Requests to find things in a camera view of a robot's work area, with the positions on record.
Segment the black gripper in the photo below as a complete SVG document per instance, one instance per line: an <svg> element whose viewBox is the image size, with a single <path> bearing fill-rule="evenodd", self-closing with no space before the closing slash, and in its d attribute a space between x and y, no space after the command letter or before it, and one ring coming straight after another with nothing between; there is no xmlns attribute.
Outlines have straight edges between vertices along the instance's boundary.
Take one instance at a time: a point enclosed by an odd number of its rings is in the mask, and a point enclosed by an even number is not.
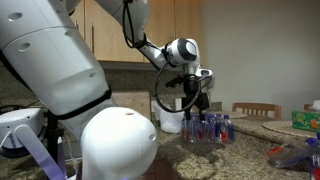
<svg viewBox="0 0 320 180"><path fill-rule="evenodd" d="M182 99L182 107L185 111L185 119L191 120L193 107L196 107L199 112L200 120L205 120L205 111L209 108L209 97L207 92L202 91L201 79L196 75L186 75L183 83L185 97Z"/></svg>

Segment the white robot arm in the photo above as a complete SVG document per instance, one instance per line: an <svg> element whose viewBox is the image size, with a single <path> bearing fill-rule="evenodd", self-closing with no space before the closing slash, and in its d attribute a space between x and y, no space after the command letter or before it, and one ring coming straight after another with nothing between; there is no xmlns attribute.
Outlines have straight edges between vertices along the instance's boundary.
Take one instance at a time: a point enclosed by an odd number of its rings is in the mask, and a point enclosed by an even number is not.
<svg viewBox="0 0 320 180"><path fill-rule="evenodd" d="M114 103L105 73L70 16L80 0L0 0L0 50L8 70L80 141L82 180L137 180L155 159L157 131ZM188 106L214 74L201 68L193 39L162 47L144 32L148 0L96 0L122 27L129 47L159 71L179 67Z"/></svg>

